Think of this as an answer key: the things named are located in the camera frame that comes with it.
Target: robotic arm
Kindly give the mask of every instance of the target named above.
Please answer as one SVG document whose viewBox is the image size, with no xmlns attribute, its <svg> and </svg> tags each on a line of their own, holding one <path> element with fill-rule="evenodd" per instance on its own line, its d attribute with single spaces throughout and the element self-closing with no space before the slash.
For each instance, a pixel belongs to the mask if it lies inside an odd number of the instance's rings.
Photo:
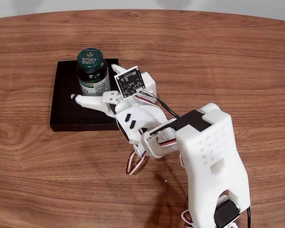
<svg viewBox="0 0 285 228">
<path fill-rule="evenodd" d="M 184 211 L 185 222 L 195 228 L 237 228 L 234 221 L 247 209 L 250 227 L 248 175 L 237 151 L 231 116 L 213 103 L 178 116 L 156 96 L 156 84 L 147 72 L 141 74 L 142 84 L 132 83 L 138 82 L 137 78 L 127 84 L 118 80 L 125 79 L 124 75 L 133 76 L 131 72 L 138 72 L 138 67 L 112 68 L 120 91 L 107 91 L 102 97 L 71 98 L 116 119 L 134 149 L 126 173 L 133 174 L 146 156 L 161 158 L 179 151 L 188 176 L 187 211 L 192 218 L 187 219 Z M 156 101 L 176 118 L 168 120 Z M 131 168 L 135 154 L 140 160 Z"/>
</svg>

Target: bottle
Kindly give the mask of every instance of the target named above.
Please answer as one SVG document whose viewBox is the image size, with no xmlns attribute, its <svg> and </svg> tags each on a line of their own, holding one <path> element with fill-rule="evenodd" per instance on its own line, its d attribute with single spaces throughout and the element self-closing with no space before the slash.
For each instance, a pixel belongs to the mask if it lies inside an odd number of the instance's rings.
<svg viewBox="0 0 285 228">
<path fill-rule="evenodd" d="M 77 76 L 83 95 L 101 96 L 111 89 L 108 64 L 97 48 L 87 48 L 78 54 Z"/>
</svg>

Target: wooden table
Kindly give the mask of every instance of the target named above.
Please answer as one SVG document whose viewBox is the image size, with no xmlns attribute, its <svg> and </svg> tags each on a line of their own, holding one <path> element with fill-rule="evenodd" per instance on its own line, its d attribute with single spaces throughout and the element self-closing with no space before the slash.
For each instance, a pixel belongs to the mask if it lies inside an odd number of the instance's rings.
<svg viewBox="0 0 285 228">
<path fill-rule="evenodd" d="M 252 227 L 285 228 L 285 22 L 160 10 L 0 19 L 0 228 L 183 227 L 177 153 L 127 176 L 121 132 L 50 129 L 56 63 L 86 47 L 148 71 L 178 114 L 209 102 L 230 113 Z"/>
</svg>

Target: nature's bounty logo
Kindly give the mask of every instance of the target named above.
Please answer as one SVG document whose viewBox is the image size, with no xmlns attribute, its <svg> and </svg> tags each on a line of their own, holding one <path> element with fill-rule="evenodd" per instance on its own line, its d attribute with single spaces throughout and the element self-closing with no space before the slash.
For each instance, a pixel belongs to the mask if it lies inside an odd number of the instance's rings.
<svg viewBox="0 0 285 228">
<path fill-rule="evenodd" d="M 93 54 L 92 52 L 86 54 L 86 56 L 87 56 L 88 58 L 92 57 L 93 55 L 94 55 L 94 54 Z"/>
<path fill-rule="evenodd" d="M 82 57 L 82 64 L 94 64 L 97 58 L 92 58 L 94 54 L 92 52 L 86 54 L 87 57 Z"/>
</svg>

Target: black platform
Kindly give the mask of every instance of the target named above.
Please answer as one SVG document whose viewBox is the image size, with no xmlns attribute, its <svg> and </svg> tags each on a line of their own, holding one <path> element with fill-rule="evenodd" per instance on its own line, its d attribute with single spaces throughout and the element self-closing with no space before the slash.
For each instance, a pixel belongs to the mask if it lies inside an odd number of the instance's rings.
<svg viewBox="0 0 285 228">
<path fill-rule="evenodd" d="M 111 64 L 119 64 L 118 59 L 110 58 L 106 61 L 111 90 L 118 90 L 114 79 L 116 73 L 111 68 Z M 57 63 L 49 125 L 54 132 L 118 130 L 115 119 L 100 111 L 83 108 L 71 100 L 71 94 L 81 94 L 76 66 L 75 60 Z"/>
</svg>

